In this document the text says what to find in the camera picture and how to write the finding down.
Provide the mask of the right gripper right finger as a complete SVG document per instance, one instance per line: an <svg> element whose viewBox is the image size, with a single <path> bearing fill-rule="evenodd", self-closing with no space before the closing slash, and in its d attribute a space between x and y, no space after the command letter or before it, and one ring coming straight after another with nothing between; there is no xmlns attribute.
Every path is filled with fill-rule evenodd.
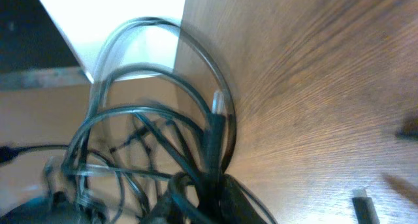
<svg viewBox="0 0 418 224"><path fill-rule="evenodd" d="M251 205L249 197L262 211L266 211L261 201L244 185L229 174L220 179L219 207L224 223L266 224L266 221Z"/></svg>

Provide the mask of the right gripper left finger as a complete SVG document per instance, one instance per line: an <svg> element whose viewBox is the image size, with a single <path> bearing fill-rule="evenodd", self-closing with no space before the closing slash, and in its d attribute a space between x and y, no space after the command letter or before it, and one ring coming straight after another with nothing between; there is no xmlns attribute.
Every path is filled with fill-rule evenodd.
<svg viewBox="0 0 418 224"><path fill-rule="evenodd" d="M169 184L167 191L164 192L161 200L157 202L155 207L151 210L149 214L146 214L139 223L141 224L151 224L151 223L186 223L187 221L196 224L198 221L191 219L189 216L184 214L179 207L178 203L175 201L173 195L181 195L184 199L187 199L187 188L191 186L195 189L194 184L185 184L185 185L174 185ZM196 189L197 196L200 193L200 187Z"/></svg>

